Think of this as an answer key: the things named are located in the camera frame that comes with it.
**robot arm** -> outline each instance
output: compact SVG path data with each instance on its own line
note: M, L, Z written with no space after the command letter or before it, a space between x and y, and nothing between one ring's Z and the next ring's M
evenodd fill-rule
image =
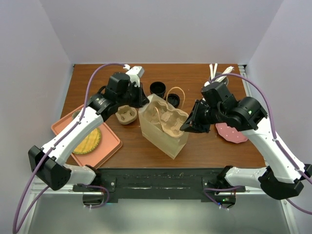
M211 124L225 122L245 135L269 164L268 167L259 169L227 166L218 176L216 187L241 185L261 188L275 199L299 195L303 189L303 178L274 142L270 120L261 104L252 97L237 101L223 82L208 84L201 93L204 99L195 101L192 112L181 130L207 133ZM278 135L277 139L294 159L300 171L310 177L311 165L305 165L297 159Z
M135 66L126 73L114 73L109 78L107 86L101 87L95 95L90 97L81 120L82 111L60 134L44 144L41 149L33 146L29 150L28 156L32 171L52 147L53 150L36 174L41 180L53 190L58 190L65 184L91 184L96 177L93 168L68 165L65 162L80 142L116 113L118 107L130 105L139 108L149 102L140 83L143 73L144 70L140 66ZM78 125L62 142L54 147L55 142L64 137L68 130L77 123Z

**black cup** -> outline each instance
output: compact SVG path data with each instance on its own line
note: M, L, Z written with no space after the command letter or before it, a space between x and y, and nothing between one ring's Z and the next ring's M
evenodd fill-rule
M168 102L177 108L180 104L180 97L177 94L169 94L168 95Z
M151 94L156 94L157 96L163 98L166 92L166 85L163 82L156 81L150 86Z

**yellow woven plate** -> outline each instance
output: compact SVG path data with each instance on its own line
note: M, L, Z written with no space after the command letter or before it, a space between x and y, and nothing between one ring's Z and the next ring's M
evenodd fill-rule
M73 113L73 119L79 114L80 111ZM101 131L99 128L95 128L89 135L82 140L82 142L74 149L74 154L85 155L92 152L98 145L101 140Z

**cable clip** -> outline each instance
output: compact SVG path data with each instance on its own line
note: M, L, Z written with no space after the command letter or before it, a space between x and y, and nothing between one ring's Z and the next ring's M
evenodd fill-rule
M130 70L130 65L129 64L125 64L124 66L123 66L123 69L125 69L125 70L127 70L127 71L129 71Z
M206 87L207 85L210 85L210 82L207 81L205 84L204 84L204 87Z

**black metal base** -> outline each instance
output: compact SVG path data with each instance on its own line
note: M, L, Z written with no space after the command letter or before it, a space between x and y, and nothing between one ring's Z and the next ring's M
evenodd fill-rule
M296 179L293 184L278 181L270 166L267 167L267 171L258 180L261 189L276 200L298 196L303 189L303 184L299 179Z
M31 149L28 151L32 172L35 170L43 156L44 152L37 146L31 147ZM44 163L40 166L36 176L38 176L51 189L56 191L62 188L69 181L70 173L70 169L60 166L55 162L55 157L51 158L48 156Z
M203 189L214 187L213 181L223 169L204 168L139 168L139 169L97 169L100 178L96 178L94 185L105 187L110 192L109 202L116 203L119 199L196 199L202 202L210 200L205 196ZM73 187L74 192L98 191L79 185ZM210 194L222 204L232 204L222 201L229 196ZM98 204L102 201L101 195L84 195L85 205Z

